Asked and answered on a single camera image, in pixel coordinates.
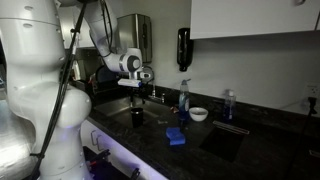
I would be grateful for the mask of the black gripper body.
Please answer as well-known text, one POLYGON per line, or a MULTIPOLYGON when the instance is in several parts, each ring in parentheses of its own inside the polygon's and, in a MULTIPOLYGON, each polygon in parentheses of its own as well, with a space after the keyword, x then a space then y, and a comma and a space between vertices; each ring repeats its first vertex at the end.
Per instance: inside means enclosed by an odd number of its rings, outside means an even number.
POLYGON ((146 88, 144 86, 141 87, 130 87, 129 88, 129 95, 137 95, 139 97, 144 97, 146 95, 146 88))

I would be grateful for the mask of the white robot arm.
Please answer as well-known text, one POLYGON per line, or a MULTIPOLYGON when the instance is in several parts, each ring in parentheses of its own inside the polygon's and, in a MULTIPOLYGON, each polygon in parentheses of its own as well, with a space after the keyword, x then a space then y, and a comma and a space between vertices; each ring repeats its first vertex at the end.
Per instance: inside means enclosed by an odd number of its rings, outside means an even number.
POLYGON ((83 155, 80 128, 91 111, 89 96, 68 84, 77 44, 65 53, 58 9, 74 6, 80 22, 113 72, 127 72, 122 86, 139 87, 141 51, 111 51, 117 19, 107 0, 0 0, 1 44, 6 60, 10 110, 32 122, 37 159, 31 180, 92 180, 83 155))

